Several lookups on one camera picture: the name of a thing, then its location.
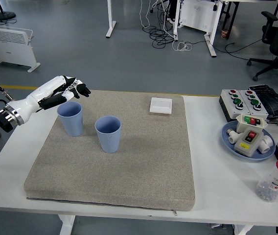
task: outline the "gray floor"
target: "gray floor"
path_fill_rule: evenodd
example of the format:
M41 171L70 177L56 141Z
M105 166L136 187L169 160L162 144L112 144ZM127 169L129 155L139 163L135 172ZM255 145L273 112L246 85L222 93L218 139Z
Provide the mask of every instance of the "gray floor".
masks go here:
M191 51L174 51L171 44L163 49L152 47L152 40L142 31L139 19L140 0L113 0L113 18L117 25L110 39L107 2L97 0L6 0L4 10L16 13L12 27L32 29L31 41L37 62L32 73L28 67L0 64L1 86L38 87L57 75L75 76L89 89L157 92L219 96L222 89L247 89L267 84L278 93L278 71L268 72L252 81L264 65L234 58L216 50L211 58L205 43ZM229 40L223 39L221 18L214 46L225 52L234 51L261 39L265 23L261 11L273 12L275 3L241 3ZM148 10L144 0L142 19ZM151 25L158 26L157 11L148 15ZM203 41L203 32L180 28L179 41ZM273 56L268 45L257 42L234 55L243 58ZM6 89L15 99L25 98L31 90ZM3 134L2 144L9 135ZM0 212L1 234L59 234L61 221L57 215ZM73 235L83 234L225 234L211 230L206 224L165 221L126 220L77 217ZM232 234L229 226L227 234ZM275 227L253 227L248 235L274 235Z

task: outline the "white pipe fitting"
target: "white pipe fitting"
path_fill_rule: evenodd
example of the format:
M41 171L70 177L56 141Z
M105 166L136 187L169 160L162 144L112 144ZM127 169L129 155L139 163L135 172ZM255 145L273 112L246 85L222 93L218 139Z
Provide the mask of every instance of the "white pipe fitting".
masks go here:
M267 153L270 148L273 146L273 141L271 137L264 136L263 140L261 141L258 150L261 152L261 154Z
M228 140L231 144L236 143L243 133L237 133L232 129L227 130L227 133L229 134Z

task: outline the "blue plate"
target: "blue plate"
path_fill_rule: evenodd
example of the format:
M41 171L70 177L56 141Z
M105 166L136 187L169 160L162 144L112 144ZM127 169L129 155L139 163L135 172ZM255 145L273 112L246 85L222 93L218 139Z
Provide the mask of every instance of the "blue plate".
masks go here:
M275 152L275 142L272 138L272 136L266 131L266 130L262 130L264 135L266 136L269 136L271 137L272 141L273 141L273 146L270 148L270 150L267 152L267 153L264 153L264 154L261 154L259 152L259 150L256 150L255 153L251 156L251 157L246 157L238 152L235 151L234 147L235 147L235 144L231 144L228 140L228 133L227 133L227 130L228 129L232 129L234 131L236 131L237 129L237 124L238 124L238 121L231 121L231 122L228 122L222 129L222 139L223 139L223 142L224 144L226 145L226 147L233 153L235 154L236 156L240 157L240 158L243 158L245 160L248 160L248 161L261 161L261 160L264 160L264 159L267 159L269 158L270 156L272 156Z

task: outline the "yellow floor line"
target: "yellow floor line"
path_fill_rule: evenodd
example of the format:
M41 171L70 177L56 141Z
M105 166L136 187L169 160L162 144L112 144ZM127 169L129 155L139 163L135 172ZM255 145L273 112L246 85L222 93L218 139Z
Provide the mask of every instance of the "yellow floor line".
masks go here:
M38 88L38 87L25 87L25 86L8 86L8 85L0 85L0 87L5 89L19 89L19 90L35 90ZM219 95L205 95L205 94L177 94L177 95L219 97Z
M5 89L19 89L19 90L35 90L38 88L38 87L7 86L7 85L0 85L0 87Z

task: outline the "bottle label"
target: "bottle label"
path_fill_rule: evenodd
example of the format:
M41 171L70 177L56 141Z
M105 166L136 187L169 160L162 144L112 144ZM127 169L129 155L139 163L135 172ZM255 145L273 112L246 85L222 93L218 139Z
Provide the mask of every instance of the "bottle label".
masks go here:
M268 186L273 191L278 190L278 179L274 178L271 182L271 184Z

